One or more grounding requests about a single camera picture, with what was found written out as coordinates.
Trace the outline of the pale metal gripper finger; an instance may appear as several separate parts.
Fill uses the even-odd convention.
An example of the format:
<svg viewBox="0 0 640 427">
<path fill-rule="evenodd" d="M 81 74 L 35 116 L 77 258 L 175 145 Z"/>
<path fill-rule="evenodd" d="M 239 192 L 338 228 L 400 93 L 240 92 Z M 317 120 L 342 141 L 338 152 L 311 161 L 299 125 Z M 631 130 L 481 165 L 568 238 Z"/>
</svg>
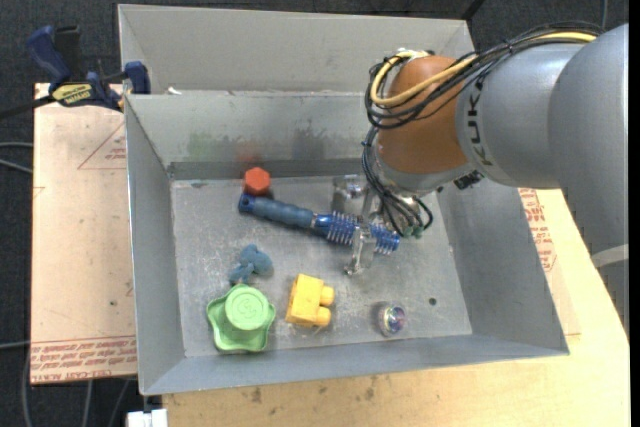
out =
<svg viewBox="0 0 640 427">
<path fill-rule="evenodd" d="M 352 277 L 371 265 L 375 249 L 375 237 L 368 225 L 357 226 L 351 240 L 351 259 L 344 272 Z"/>
<path fill-rule="evenodd" d="M 331 209 L 338 212 L 360 212 L 365 198 L 365 183 L 358 174 L 336 176 L 332 180 Z"/>
</svg>

